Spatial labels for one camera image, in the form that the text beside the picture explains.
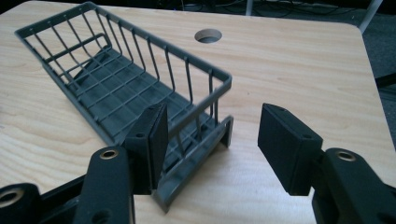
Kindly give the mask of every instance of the gray plastic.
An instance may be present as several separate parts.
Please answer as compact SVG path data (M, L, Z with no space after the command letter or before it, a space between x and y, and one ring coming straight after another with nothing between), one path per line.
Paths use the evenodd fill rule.
M230 144L233 118L218 121L218 100L231 76L95 4L16 35L109 146L146 107L167 104L169 145L153 194L163 211L216 144Z

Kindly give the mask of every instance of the wire basket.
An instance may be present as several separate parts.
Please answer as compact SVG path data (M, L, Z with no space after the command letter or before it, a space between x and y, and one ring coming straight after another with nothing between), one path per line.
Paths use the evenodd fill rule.
M95 4L16 35L110 146L146 107L167 104L169 145L153 194L163 211L216 144L230 144L233 118L218 121L218 100L231 76Z

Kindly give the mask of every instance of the wood grain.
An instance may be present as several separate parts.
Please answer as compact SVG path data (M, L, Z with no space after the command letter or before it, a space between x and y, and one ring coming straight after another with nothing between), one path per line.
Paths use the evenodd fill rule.
M32 1L0 15L0 187L42 192L86 172L104 142L13 34L73 5ZM218 146L164 214L135 196L138 223L313 223L311 197L290 197L257 147L262 103L287 108L324 139L361 154L396 186L395 150L356 27L329 22L106 7L233 75L220 117L234 116ZM213 28L222 39L194 40Z

